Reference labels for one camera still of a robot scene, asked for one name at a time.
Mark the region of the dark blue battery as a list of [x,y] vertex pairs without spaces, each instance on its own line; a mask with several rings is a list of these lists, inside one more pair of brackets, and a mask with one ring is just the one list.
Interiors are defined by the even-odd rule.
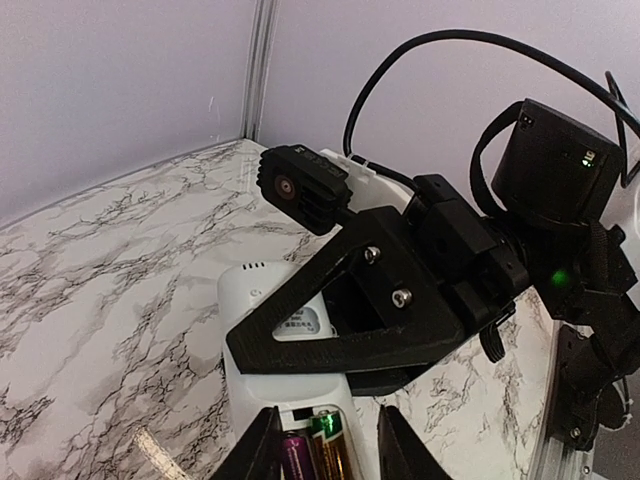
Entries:
[[286,480],[315,480],[313,458],[305,436],[290,431],[284,434],[281,462]]

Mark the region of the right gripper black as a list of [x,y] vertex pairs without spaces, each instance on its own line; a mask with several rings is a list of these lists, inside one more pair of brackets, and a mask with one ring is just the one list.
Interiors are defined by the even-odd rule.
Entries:
[[425,372],[408,366],[455,350],[463,324],[483,330],[503,323],[530,286],[518,246],[502,227],[443,176],[413,182],[404,217],[436,279],[405,219],[404,235],[364,245],[338,240],[339,230],[292,278],[302,294],[322,294],[339,343],[320,364],[347,373],[354,397],[406,387]]

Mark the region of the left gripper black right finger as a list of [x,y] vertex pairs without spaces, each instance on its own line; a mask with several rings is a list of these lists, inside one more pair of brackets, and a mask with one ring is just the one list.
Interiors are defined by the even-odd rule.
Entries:
[[377,428],[382,480],[451,480],[397,407],[380,407]]

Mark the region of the gold battery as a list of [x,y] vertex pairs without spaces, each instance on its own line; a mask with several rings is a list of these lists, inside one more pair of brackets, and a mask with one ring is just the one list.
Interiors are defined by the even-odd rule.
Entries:
[[320,479],[354,479],[345,429],[338,410],[324,410],[314,415],[309,435]]

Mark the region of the white remote control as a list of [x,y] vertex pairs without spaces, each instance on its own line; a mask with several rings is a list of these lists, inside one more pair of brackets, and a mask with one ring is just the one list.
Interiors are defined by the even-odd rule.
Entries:
[[311,418],[338,410],[354,479],[373,479],[375,463],[346,375],[321,360],[338,345],[322,294],[302,294],[287,262],[251,262],[226,270],[217,284],[222,353],[237,440],[262,408],[277,407],[283,438],[306,437],[316,479]]

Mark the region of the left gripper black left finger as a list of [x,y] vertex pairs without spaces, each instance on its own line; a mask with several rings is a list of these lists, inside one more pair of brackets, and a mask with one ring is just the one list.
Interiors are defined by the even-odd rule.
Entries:
[[210,480],[280,479],[282,439],[278,408],[262,408]]

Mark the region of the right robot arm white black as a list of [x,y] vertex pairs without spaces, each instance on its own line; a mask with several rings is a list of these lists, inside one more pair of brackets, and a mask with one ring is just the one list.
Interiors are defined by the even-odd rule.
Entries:
[[492,182],[473,158],[473,200],[438,174],[415,177],[403,208],[353,211],[347,172],[303,145],[261,155],[263,197],[330,241],[227,334],[244,374],[344,373],[355,391],[407,385],[467,340],[492,361],[498,328],[534,288],[567,323],[556,437],[587,451],[623,419],[614,383],[639,366],[636,283],[618,226],[600,221],[624,162],[620,147],[530,99],[483,132],[509,142]]

